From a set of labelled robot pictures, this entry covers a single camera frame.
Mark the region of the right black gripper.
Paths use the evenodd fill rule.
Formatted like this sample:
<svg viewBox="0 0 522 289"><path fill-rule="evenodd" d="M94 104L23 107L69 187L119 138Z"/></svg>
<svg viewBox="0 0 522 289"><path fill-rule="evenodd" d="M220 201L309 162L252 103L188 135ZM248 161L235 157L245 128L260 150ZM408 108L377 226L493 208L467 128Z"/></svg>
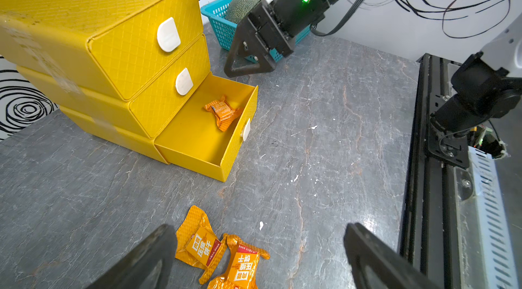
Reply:
<svg viewBox="0 0 522 289"><path fill-rule="evenodd" d="M284 57L293 54L296 36L324 18L330 0L260 1L237 25L224 72L227 77L270 73L276 49Z"/></svg>

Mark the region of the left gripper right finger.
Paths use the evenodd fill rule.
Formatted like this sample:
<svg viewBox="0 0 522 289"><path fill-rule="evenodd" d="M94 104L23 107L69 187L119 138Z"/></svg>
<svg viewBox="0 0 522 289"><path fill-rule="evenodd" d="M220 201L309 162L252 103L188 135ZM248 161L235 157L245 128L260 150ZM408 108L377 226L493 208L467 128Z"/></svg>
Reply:
<svg viewBox="0 0 522 289"><path fill-rule="evenodd" d="M356 288L437 287L358 222L347 225L343 243Z"/></svg>

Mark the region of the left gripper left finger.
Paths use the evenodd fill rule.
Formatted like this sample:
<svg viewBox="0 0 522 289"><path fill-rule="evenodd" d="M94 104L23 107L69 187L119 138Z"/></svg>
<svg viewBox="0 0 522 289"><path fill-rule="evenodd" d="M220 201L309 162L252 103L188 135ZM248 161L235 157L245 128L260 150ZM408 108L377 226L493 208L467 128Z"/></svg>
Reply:
<svg viewBox="0 0 522 289"><path fill-rule="evenodd" d="M177 246L175 228L161 225L88 287L166 288Z"/></svg>

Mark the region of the yellow drawer cabinet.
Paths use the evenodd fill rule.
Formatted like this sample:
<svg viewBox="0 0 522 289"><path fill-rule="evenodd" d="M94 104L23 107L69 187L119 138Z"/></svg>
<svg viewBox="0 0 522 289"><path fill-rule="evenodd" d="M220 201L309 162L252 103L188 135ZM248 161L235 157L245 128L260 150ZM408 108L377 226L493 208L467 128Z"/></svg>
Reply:
<svg viewBox="0 0 522 289"><path fill-rule="evenodd" d="M1 54L85 132L157 161L210 71L198 0L1 0Z"/></svg>

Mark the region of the yellow bottom drawer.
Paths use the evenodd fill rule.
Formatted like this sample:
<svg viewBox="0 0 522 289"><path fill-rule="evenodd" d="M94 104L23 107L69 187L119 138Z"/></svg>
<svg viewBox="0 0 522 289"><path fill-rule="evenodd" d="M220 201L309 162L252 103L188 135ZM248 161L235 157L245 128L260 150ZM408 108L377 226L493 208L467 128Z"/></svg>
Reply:
<svg viewBox="0 0 522 289"><path fill-rule="evenodd" d="M258 104L258 87L209 74L154 144L170 164L226 182L241 145L246 141ZM242 110L226 131L204 109L222 96Z"/></svg>

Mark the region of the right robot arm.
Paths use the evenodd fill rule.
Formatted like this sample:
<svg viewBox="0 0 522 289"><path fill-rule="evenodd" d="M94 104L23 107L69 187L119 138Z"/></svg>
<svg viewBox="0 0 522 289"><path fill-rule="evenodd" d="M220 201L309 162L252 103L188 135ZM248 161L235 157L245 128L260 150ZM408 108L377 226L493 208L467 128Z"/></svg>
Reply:
<svg viewBox="0 0 522 289"><path fill-rule="evenodd" d="M340 0L261 0L237 24L227 57L228 77L270 73L276 49L285 57L293 54L295 38L305 28L320 37L337 33L365 0L356 0L329 32L318 24L325 12ZM521 20L472 54L452 76L455 96L431 117L440 132L458 133L491 118L501 118L521 99Z"/></svg>

